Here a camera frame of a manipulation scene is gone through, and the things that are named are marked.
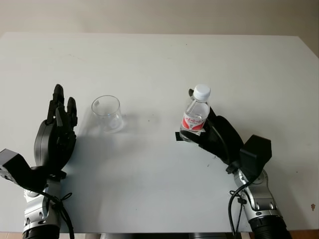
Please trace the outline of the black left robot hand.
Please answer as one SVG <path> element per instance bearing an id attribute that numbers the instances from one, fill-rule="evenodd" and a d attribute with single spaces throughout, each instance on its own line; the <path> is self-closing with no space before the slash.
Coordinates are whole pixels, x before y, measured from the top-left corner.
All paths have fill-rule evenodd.
<path id="1" fill-rule="evenodd" d="M 63 87 L 57 84 L 49 102 L 47 118 L 41 123 L 34 142 L 36 167 L 47 175 L 62 175 L 76 143 L 74 127 L 77 108 L 73 97 L 64 105 Z"/>

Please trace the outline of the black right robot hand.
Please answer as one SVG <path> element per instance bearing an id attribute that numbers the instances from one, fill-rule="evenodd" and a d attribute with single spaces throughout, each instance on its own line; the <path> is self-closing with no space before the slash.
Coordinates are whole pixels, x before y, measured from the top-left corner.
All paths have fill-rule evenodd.
<path id="1" fill-rule="evenodd" d="M 179 140 L 194 142 L 212 153 L 227 165 L 227 173 L 234 173 L 240 167 L 239 152 L 244 145 L 238 132 L 226 118 L 217 116 L 212 108 L 209 109 L 203 129 L 204 132 L 200 135 L 186 129 L 175 135 Z"/>

